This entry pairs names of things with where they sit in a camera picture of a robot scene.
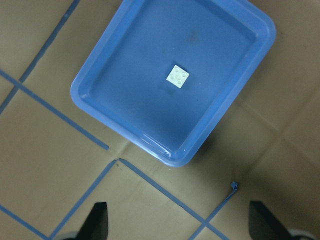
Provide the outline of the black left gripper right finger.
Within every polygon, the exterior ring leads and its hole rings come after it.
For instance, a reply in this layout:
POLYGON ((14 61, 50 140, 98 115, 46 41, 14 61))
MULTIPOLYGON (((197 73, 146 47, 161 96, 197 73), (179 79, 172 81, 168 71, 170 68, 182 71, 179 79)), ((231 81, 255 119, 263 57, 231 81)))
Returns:
POLYGON ((252 240, 291 240, 292 235, 261 202, 249 203, 248 231, 252 240))

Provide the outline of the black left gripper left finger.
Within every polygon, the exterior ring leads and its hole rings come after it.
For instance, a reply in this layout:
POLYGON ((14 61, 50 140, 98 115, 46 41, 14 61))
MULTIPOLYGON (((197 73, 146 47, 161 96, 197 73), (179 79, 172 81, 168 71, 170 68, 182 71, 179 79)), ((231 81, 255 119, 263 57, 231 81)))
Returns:
POLYGON ((79 232, 77 240, 106 240, 109 234, 108 206, 106 202, 96 202, 79 232))

